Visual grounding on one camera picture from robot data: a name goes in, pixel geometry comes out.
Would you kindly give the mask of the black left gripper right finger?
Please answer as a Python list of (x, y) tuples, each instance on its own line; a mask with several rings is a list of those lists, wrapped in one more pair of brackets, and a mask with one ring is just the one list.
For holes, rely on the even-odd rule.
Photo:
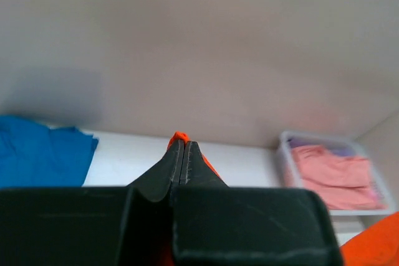
[(180, 174), (180, 186), (227, 188), (228, 185), (206, 164), (195, 141), (185, 146)]

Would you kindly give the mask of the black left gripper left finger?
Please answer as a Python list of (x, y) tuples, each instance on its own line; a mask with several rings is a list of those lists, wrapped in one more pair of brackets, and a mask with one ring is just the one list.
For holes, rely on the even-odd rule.
[(128, 187), (134, 188), (150, 202), (169, 199), (171, 190), (179, 185), (184, 152), (183, 140), (172, 142), (161, 160), (131, 182)]

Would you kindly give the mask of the orange t shirt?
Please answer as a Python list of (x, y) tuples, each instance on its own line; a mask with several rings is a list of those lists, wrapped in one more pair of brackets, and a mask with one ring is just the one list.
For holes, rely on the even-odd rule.
[[(191, 141), (182, 132), (176, 140)], [(310, 190), (179, 185), (172, 251), (176, 265), (397, 265), (398, 214), (339, 245)]]

